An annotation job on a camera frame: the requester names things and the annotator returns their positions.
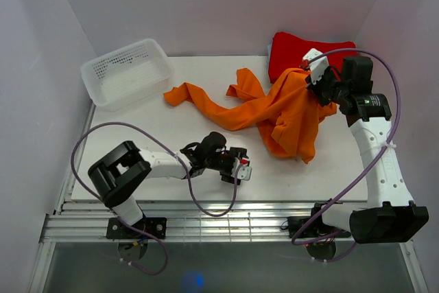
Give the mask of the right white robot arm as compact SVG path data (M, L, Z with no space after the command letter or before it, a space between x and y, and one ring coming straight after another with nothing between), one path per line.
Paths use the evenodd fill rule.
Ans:
M321 57L309 60L307 89L322 106L339 106L353 135L367 184L362 206L332 200L310 218L311 231L325 236L335 228L350 233L358 244L401 243L410 240L428 221L428 210L418 206L405 185L392 142L399 122L387 97L373 93L373 62L367 56L347 56L342 70Z

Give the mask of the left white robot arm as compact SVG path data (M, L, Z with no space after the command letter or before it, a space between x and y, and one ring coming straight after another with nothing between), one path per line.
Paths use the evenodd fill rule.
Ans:
M245 148L227 148L226 138L211 132L201 142L193 142L170 154L138 148L124 141L88 169L88 177L104 205L123 221L122 230L129 237L145 231L143 212L133 193L146 179L186 179L200 176L205 170L219 172L221 180L240 185L252 173Z

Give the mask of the orange trousers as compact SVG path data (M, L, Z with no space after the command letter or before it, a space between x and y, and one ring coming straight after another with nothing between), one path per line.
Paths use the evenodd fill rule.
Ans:
M270 91L247 68L237 70L237 82L227 96L241 100L234 108L215 103L204 89L185 82L164 93L170 106L191 102L207 119L229 131L258 128L268 151L278 158L300 158L310 163L315 155L319 125L337 112L330 103L322 106L306 87L307 74L299 68L284 70Z

